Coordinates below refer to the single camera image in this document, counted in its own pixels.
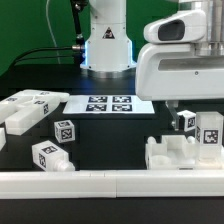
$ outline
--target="white plastic part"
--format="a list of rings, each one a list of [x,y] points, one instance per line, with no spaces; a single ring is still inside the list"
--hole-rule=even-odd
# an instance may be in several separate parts
[[[0,102],[0,124],[6,122],[8,134],[22,135],[68,99],[68,93],[20,91]]]
[[[45,171],[75,171],[68,153],[50,141],[32,146],[33,162]]]
[[[126,34],[126,0],[90,0],[91,36],[81,68],[121,72],[136,67]]]
[[[196,114],[189,111],[184,110],[177,113],[178,116],[182,116],[184,118],[184,131],[191,131],[195,129],[195,123],[196,123]]]
[[[58,96],[61,103],[65,103],[69,99],[68,93],[60,92],[49,92],[49,91],[40,91],[40,90],[24,90],[20,91],[5,100],[0,102],[0,124],[5,121],[5,119],[12,114],[17,112],[17,108],[20,104],[34,100],[36,98],[44,96]]]
[[[223,170],[0,173],[0,199],[224,196]]]
[[[208,68],[200,70],[160,69],[161,61],[170,59],[199,59],[194,56],[194,44],[147,44],[140,51],[136,71],[136,94],[141,100],[189,100],[223,98],[223,58],[216,58]]]
[[[200,161],[219,161],[223,137],[223,116],[218,112],[199,112],[196,115],[196,145]]]
[[[54,122],[54,128],[59,143],[75,140],[75,127],[70,120]]]
[[[4,147],[5,143],[6,143],[5,129],[4,128],[0,128],[0,151]]]
[[[6,132],[12,135],[22,135],[53,112],[59,104],[58,96],[36,97],[35,100],[25,102],[18,108],[18,112],[6,118]]]
[[[181,20],[185,33],[181,40],[161,41],[158,36],[159,28],[172,21]],[[186,43],[202,39],[206,34],[206,15],[203,10],[178,11],[175,15],[148,24],[144,29],[144,37],[150,43]]]
[[[162,136],[160,144],[149,138],[145,159],[149,170],[195,169],[195,144],[183,135]]]
[[[18,92],[5,100],[0,102],[0,124],[2,124],[5,119],[16,112],[16,106],[29,101],[33,96],[25,96],[24,92]]]
[[[218,112],[196,114],[195,138],[164,135],[161,143],[153,137],[146,144],[147,169],[223,169],[223,116]]]
[[[66,103],[70,96],[68,93],[63,93],[63,92],[51,92],[51,91],[31,90],[31,89],[24,90],[23,94],[25,96],[36,96],[36,97],[58,96],[60,98],[61,103]]]

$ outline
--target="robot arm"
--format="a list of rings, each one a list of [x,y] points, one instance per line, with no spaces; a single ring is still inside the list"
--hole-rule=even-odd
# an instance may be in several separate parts
[[[206,34],[205,12],[198,10],[179,11],[173,16],[147,25],[144,37],[154,44],[192,42]]]

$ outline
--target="black cable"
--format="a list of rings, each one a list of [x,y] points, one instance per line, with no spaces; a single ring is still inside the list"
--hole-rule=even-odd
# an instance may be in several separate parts
[[[46,48],[36,48],[33,50],[26,51],[22,54],[20,54],[18,57],[16,57],[13,62],[10,64],[9,68],[13,67],[20,59],[23,57],[33,54],[36,52],[43,52],[43,51],[67,51],[67,50],[72,50],[72,47],[46,47]]]
[[[79,20],[79,13],[88,5],[86,0],[70,0],[72,15],[75,25],[76,32],[76,44],[83,45],[85,43],[84,37],[82,35],[82,29]]]
[[[52,58],[72,58],[74,55],[59,55],[59,56],[45,56],[45,57],[32,57],[32,58],[21,58],[16,63],[27,60],[38,60],[38,59],[52,59]]]

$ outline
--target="cable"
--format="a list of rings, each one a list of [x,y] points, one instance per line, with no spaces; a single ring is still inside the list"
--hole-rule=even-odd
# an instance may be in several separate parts
[[[84,45],[85,40],[82,34],[82,29],[79,20],[79,13],[82,12],[85,6],[88,5],[86,0],[70,0],[71,8],[72,8],[72,15],[75,25],[75,32],[76,32],[76,44]]]
[[[46,56],[46,57],[33,57],[33,58],[21,58],[16,61],[16,63],[19,63],[21,61],[27,61],[27,60],[39,60],[39,59],[51,59],[51,58],[71,58],[74,55],[60,55],[60,56]]]
[[[51,27],[50,18],[49,18],[49,6],[50,6],[50,2],[51,2],[51,0],[47,0],[47,2],[46,2],[46,19],[47,19],[47,25],[48,25],[48,29],[49,29],[50,34],[51,34],[52,41],[54,43],[54,47],[58,47],[57,42],[56,42],[56,39],[55,39],[55,36],[54,36],[54,33],[53,33],[53,30],[52,30],[52,27]],[[58,57],[58,64],[61,64],[60,57]]]
[[[22,54],[20,54],[18,57],[16,57],[13,62],[11,63],[11,65],[9,66],[9,68],[13,67],[18,61],[20,61],[23,57],[32,54],[32,53],[36,53],[36,52],[42,52],[42,51],[68,51],[68,50],[72,50],[72,47],[46,47],[46,48],[37,48],[37,49],[33,49],[33,50],[29,50],[26,51]]]

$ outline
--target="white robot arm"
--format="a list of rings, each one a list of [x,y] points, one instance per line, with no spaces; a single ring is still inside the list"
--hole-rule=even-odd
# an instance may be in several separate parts
[[[81,68],[99,78],[116,78],[136,67],[126,34],[126,0],[90,0],[91,35]]]
[[[198,41],[206,34],[206,15],[201,9],[177,14],[148,24],[144,37],[154,44]]]

